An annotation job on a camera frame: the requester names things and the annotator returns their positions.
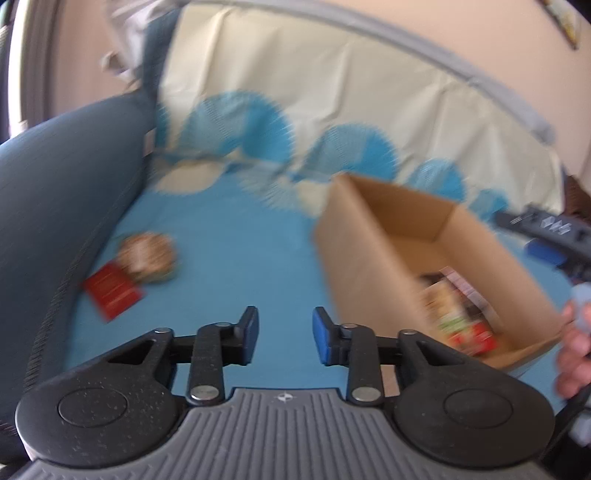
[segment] black round disc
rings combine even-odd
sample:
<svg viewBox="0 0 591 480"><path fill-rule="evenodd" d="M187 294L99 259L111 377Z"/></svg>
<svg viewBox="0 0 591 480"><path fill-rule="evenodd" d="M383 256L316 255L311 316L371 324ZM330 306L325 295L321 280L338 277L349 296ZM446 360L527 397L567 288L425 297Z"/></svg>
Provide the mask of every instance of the black round disc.
<svg viewBox="0 0 591 480"><path fill-rule="evenodd" d="M65 421L83 428L107 425L126 409L125 397L110 388L81 388L67 394L57 407Z"/></svg>
<svg viewBox="0 0 591 480"><path fill-rule="evenodd" d="M516 465L545 448L554 416L536 390L492 369L483 375L466 365L437 370L408 386L395 406L396 424L415 448L479 469Z"/></svg>

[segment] human hand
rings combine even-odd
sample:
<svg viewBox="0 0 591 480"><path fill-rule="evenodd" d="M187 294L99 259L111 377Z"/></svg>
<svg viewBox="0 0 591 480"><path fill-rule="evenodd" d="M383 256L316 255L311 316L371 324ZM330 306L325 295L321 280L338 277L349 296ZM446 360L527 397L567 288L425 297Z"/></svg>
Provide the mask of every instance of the human hand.
<svg viewBox="0 0 591 480"><path fill-rule="evenodd" d="M562 315L567 323L562 335L563 347L556 358L560 370L556 391L561 397L571 398L591 383L591 360L585 358L591 352L591 336L574 326L574 308L571 302L567 303ZM591 303L583 307L583 316L591 327Z"/></svg>

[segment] cardboard box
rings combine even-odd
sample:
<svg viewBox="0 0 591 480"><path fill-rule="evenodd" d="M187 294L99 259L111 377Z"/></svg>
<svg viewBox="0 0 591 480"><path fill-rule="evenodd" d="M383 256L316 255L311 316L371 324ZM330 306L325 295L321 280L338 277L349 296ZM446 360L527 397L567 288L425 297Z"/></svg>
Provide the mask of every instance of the cardboard box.
<svg viewBox="0 0 591 480"><path fill-rule="evenodd" d="M378 181L339 175L314 233L342 323L394 337L415 329L439 341L428 320L421 274L450 266L490 302L499 342L480 356L511 369L558 341L560 315L495 235L464 207Z"/></svg>

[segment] pink wall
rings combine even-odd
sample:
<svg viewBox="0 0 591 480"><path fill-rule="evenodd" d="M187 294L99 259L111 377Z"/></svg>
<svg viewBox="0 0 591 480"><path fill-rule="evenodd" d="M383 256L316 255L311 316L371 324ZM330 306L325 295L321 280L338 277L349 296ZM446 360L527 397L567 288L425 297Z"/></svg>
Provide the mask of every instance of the pink wall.
<svg viewBox="0 0 591 480"><path fill-rule="evenodd" d="M516 90L554 125L556 150L580 174L591 141L591 25L579 50L537 0L329 0L454 51Z"/></svg>

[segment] blue gripper pad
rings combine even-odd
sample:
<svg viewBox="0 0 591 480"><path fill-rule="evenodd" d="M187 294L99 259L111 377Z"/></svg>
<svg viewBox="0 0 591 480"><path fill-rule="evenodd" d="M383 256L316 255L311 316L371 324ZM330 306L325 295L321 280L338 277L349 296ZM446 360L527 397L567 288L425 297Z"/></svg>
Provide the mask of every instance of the blue gripper pad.
<svg viewBox="0 0 591 480"><path fill-rule="evenodd" d="M322 307L316 307L314 309L314 313L312 314L312 332L320 362L327 367L335 365L335 357L338 356L338 353L335 351L338 348L336 345L338 334L335 331L335 324Z"/></svg>
<svg viewBox="0 0 591 480"><path fill-rule="evenodd" d="M248 365L252 361L252 356L255 352L256 340L259 332L258 310L254 307L248 307L238 325L243 329L243 345L244 345L244 364Z"/></svg>
<svg viewBox="0 0 591 480"><path fill-rule="evenodd" d="M567 261L566 255L539 240L529 242L525 246L525 251L531 257L543 260L554 267L559 267Z"/></svg>

